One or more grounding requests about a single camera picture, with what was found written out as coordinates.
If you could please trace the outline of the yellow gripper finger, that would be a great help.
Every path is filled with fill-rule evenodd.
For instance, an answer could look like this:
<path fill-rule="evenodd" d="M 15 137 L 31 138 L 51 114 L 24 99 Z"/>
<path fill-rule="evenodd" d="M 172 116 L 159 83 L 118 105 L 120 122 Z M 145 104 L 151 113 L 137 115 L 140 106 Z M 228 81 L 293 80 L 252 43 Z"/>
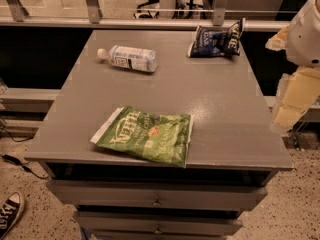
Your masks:
<path fill-rule="evenodd" d="M 270 130 L 285 133 L 305 115 L 320 96 L 320 69 L 298 67 L 292 74 L 283 74 L 277 87 Z"/>
<path fill-rule="evenodd" d="M 280 51 L 287 48 L 287 33 L 289 27 L 286 26 L 278 31 L 277 34 L 268 39 L 265 47 L 269 50 Z"/>

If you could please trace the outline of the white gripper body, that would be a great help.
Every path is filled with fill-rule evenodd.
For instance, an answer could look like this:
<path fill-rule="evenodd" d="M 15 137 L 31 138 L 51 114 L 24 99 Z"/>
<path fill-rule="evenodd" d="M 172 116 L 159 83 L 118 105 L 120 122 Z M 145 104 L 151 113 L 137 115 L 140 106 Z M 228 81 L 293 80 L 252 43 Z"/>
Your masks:
<path fill-rule="evenodd" d="M 291 20 L 286 45 L 288 61 L 299 66 L 320 66 L 319 0 L 307 0 Z"/>

